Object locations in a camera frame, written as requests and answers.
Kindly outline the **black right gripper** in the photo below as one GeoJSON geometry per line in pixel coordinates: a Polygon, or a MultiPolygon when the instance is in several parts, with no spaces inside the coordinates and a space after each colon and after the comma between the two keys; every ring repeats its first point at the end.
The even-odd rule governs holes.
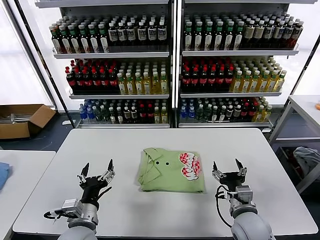
{"type": "Polygon", "coordinates": [[[238,172],[221,172],[218,170],[217,164],[214,161],[212,166],[212,176],[219,181],[220,184],[227,186],[227,189],[230,192],[235,192],[236,187],[242,186],[245,182],[245,176],[247,174],[247,167],[244,167],[243,164],[236,158],[236,165],[238,167],[238,172]]]}

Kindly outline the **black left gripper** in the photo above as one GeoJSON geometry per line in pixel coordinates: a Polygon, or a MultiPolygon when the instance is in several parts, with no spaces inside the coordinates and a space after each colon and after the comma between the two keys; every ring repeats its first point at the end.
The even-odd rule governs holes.
{"type": "Polygon", "coordinates": [[[81,170],[79,178],[79,186],[83,190],[81,197],[82,203],[97,203],[98,200],[109,190],[108,182],[111,182],[115,176],[113,159],[109,161],[107,170],[102,175],[87,177],[90,163],[88,162],[81,170]]]}

